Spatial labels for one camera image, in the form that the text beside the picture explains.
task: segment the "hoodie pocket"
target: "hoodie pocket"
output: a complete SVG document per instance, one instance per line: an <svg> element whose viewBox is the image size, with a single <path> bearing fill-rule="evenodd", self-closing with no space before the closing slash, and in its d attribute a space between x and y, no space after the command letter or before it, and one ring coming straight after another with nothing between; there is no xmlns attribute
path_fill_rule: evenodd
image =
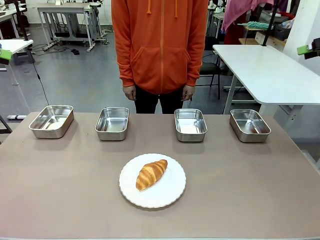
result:
<svg viewBox="0 0 320 240"><path fill-rule="evenodd" d="M184 47L164 48L164 79L165 92L174 91L187 82L188 63L190 56Z"/></svg>
<svg viewBox="0 0 320 240"><path fill-rule="evenodd" d="M131 60L134 82L145 90L160 88L161 54L159 47L141 47Z"/></svg>

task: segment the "hoodie zipper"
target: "hoodie zipper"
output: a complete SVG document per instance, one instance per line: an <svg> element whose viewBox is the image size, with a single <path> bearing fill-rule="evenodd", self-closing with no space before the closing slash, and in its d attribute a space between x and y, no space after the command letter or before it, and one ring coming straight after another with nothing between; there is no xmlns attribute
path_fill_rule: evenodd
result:
<svg viewBox="0 0 320 240"><path fill-rule="evenodd" d="M165 0L161 0L161 37L160 37L160 48L161 48L161 93L163 92L164 86L164 31L165 31Z"/></svg>

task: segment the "person's right hand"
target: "person's right hand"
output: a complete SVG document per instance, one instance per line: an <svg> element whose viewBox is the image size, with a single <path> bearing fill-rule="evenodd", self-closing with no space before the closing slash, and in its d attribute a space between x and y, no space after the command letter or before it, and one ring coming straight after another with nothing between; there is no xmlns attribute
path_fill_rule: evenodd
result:
<svg viewBox="0 0 320 240"><path fill-rule="evenodd" d="M125 96L131 100L131 101L135 101L136 100L136 86L124 86L122 88Z"/></svg>

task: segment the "orange hoodie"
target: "orange hoodie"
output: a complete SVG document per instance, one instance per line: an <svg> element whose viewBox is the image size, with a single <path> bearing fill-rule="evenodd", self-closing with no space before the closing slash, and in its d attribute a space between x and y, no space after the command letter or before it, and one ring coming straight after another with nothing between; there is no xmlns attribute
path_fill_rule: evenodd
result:
<svg viewBox="0 0 320 240"><path fill-rule="evenodd" d="M123 86L153 93L195 86L205 47L208 0L111 0Z"/></svg>

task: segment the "hoodie sleeve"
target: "hoodie sleeve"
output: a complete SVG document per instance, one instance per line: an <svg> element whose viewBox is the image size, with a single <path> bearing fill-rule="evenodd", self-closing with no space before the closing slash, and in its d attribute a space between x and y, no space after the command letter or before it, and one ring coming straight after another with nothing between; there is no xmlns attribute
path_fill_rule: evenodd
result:
<svg viewBox="0 0 320 240"><path fill-rule="evenodd" d="M115 37L115 51L120 78L124 87L135 84L130 66L131 32L127 0L111 0L111 16Z"/></svg>
<svg viewBox="0 0 320 240"><path fill-rule="evenodd" d="M190 31L188 38L188 53L191 61L188 64L187 80L188 86L195 86L199 78L202 65L202 56L205 49L206 25L207 25L208 1L193 1Z"/></svg>

